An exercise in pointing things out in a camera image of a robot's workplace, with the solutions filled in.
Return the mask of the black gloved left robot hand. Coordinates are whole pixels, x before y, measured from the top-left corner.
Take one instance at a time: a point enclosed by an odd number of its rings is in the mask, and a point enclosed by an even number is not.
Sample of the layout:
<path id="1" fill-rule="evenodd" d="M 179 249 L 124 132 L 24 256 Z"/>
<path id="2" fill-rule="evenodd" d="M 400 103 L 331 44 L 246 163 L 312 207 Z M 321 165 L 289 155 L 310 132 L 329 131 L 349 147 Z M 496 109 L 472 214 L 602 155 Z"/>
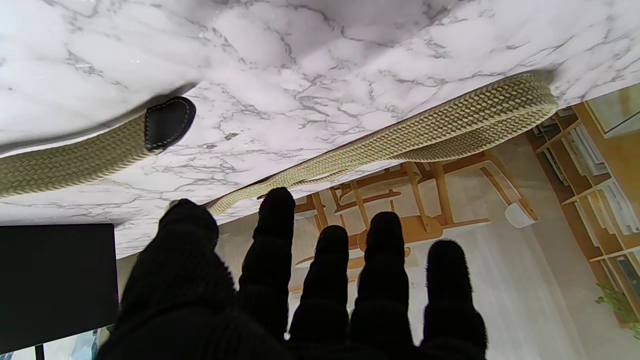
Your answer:
<path id="1" fill-rule="evenodd" d="M 366 235 L 365 265 L 351 314 L 348 235 L 318 235 L 292 321 L 288 286 L 295 201 L 266 194 L 238 288 L 215 249 L 219 228 L 189 199 L 170 207 L 140 253 L 99 360 L 484 360 L 488 337 L 473 302 L 466 255 L 449 239 L 430 246 L 423 338 L 414 344 L 403 231 L 380 212 Z"/>

